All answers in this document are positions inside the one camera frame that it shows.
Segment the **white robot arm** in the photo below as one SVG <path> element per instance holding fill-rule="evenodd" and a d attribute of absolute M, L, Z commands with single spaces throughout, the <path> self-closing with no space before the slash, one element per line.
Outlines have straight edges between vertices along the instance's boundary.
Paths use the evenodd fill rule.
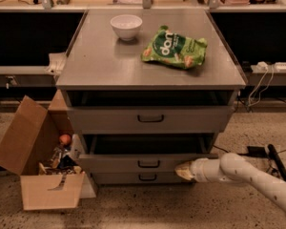
<path fill-rule="evenodd" d="M 248 183 L 286 212 L 286 181 L 257 169 L 235 153 L 217 159 L 189 160 L 174 170 L 178 176 L 196 182 Z"/>

